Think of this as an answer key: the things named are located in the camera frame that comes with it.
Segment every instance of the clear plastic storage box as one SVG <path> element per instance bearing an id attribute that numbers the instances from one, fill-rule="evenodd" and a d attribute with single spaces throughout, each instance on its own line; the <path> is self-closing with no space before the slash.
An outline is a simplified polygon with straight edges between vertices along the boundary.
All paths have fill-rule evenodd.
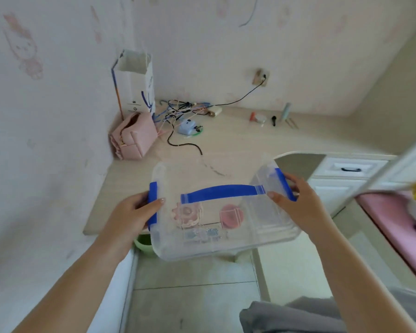
<path id="1" fill-rule="evenodd" d="M 148 222 L 154 251 L 172 261 L 295 239 L 299 227 L 266 195 L 270 190 L 294 200 L 265 153 L 159 162 L 149 201 L 164 197 L 166 202 Z"/>

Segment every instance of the wall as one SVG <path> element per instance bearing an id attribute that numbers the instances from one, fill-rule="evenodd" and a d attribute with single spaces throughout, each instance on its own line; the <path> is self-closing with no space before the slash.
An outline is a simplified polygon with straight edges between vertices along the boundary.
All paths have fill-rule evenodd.
<path id="1" fill-rule="evenodd" d="M 416 142 L 416 35 L 352 116 L 370 138 L 401 154 Z"/>
<path id="2" fill-rule="evenodd" d="M 136 0 L 156 98 L 349 115 L 416 30 L 416 0 Z"/>
<path id="3" fill-rule="evenodd" d="M 90 245 L 131 0 L 0 0 L 0 332 Z"/>

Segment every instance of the door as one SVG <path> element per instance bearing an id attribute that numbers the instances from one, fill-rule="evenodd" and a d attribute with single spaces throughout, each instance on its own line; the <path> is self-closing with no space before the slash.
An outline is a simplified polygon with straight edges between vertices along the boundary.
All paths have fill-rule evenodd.
<path id="1" fill-rule="evenodd" d="M 310 179 L 308 183 L 319 195 L 327 211 L 333 214 L 366 180 Z"/>

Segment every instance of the drawer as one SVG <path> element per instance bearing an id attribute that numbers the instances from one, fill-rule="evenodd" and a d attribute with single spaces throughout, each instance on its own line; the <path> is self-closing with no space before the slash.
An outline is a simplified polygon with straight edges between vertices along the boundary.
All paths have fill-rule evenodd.
<path id="1" fill-rule="evenodd" d="M 371 178 L 383 166 L 385 166 L 387 162 L 387 160 L 326 157 L 316 168 L 313 176 Z"/>

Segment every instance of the blue marker drawing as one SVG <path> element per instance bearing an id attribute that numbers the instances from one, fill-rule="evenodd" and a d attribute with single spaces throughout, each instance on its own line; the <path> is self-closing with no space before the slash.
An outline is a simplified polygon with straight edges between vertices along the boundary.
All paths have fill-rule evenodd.
<path id="1" fill-rule="evenodd" d="M 146 101 L 146 99 L 145 99 L 145 94 L 143 93 L 143 91 L 142 91 L 142 98 L 143 98 L 143 101 L 144 101 L 144 103 L 146 104 L 146 106 L 150 109 L 150 111 L 151 111 L 151 108 L 152 108 L 152 103 L 150 103 L 150 94 L 148 94 L 148 101 Z"/>

